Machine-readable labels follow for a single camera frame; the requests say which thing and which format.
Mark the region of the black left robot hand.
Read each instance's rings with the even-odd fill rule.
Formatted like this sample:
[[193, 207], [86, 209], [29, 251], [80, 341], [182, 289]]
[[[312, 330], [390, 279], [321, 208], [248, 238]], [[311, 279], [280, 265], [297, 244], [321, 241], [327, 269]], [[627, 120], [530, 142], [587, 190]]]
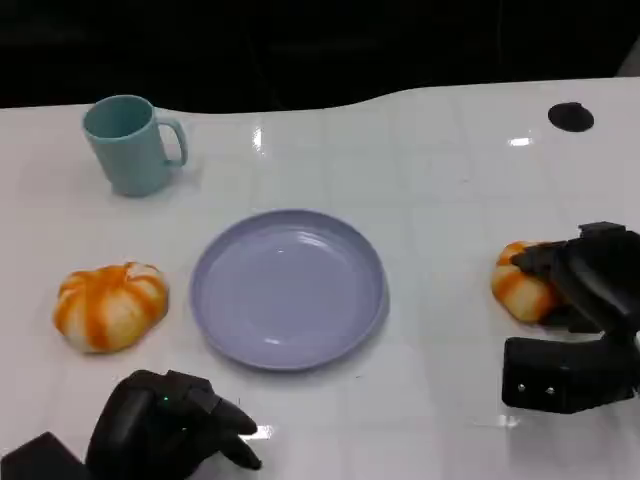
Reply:
[[262, 461], [241, 437], [258, 431], [209, 380], [169, 370], [137, 370], [110, 394], [85, 465], [96, 479], [187, 479], [221, 454], [257, 471]]

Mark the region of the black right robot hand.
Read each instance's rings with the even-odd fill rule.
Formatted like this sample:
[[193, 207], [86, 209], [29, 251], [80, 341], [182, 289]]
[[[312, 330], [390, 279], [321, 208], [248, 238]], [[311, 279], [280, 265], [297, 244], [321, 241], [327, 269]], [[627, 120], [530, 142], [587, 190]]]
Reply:
[[542, 324], [600, 337], [508, 339], [503, 400], [509, 405], [573, 412], [639, 392], [639, 235], [610, 222], [580, 230], [575, 239], [528, 246], [508, 263], [562, 300]]

